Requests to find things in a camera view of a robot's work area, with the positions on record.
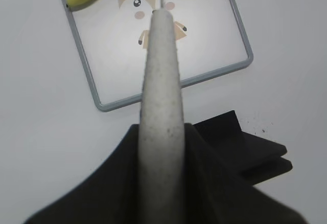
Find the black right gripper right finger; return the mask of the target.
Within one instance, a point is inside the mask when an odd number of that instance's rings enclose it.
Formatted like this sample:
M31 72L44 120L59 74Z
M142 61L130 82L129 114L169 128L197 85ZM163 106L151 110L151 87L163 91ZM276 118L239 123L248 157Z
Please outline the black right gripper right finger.
M187 223L306 223L229 169L192 124L185 124Z

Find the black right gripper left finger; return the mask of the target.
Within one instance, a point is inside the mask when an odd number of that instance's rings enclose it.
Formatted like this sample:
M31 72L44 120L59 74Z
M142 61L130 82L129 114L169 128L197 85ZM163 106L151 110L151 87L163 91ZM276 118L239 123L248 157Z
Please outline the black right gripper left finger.
M137 223L137 142L133 124L95 172L26 223Z

